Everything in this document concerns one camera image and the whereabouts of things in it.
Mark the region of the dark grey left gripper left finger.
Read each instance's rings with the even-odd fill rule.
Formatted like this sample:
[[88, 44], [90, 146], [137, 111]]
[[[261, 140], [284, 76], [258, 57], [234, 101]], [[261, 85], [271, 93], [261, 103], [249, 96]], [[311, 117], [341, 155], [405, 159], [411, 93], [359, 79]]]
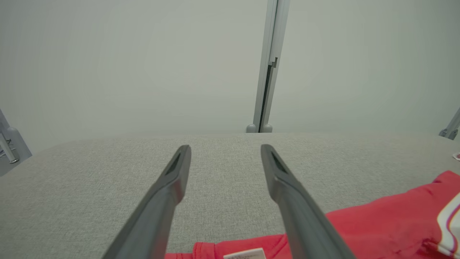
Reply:
[[185, 196], [191, 147], [179, 146], [102, 259], [164, 259], [176, 206]]

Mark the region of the grey frame bracket left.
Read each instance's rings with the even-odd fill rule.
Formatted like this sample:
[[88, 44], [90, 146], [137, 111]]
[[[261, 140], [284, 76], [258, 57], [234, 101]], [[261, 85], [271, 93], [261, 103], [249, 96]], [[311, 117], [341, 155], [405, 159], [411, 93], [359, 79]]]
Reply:
[[10, 126], [0, 109], [0, 177], [31, 156], [32, 153], [20, 132]]

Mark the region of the red white sports jersey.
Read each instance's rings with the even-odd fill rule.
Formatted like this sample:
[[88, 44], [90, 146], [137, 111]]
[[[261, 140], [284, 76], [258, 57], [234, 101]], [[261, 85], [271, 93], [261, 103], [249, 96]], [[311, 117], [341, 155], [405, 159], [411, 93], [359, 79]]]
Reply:
[[[357, 259], [460, 259], [460, 175], [365, 205], [327, 213]], [[292, 259], [286, 234], [220, 243], [197, 242], [165, 259]]]

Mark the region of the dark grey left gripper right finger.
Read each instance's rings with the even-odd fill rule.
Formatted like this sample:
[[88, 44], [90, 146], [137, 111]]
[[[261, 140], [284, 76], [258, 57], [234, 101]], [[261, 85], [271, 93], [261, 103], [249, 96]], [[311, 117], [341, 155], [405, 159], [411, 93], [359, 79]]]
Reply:
[[357, 259], [275, 148], [260, 148], [270, 197], [280, 210], [293, 259]]

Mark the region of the grey metal partition post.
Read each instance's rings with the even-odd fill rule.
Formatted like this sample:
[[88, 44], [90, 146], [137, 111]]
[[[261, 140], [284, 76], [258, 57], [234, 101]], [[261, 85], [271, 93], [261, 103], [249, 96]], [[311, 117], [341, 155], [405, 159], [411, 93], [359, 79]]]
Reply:
[[439, 132], [439, 136], [454, 140], [460, 131], [460, 108], [457, 110], [450, 123]]
[[[257, 95], [252, 124], [260, 133], [263, 125], [269, 124], [277, 73], [280, 66], [282, 46], [289, 14], [290, 0], [268, 0], [266, 22], [263, 31], [262, 55], [258, 76]], [[269, 62], [278, 57], [276, 68]]]

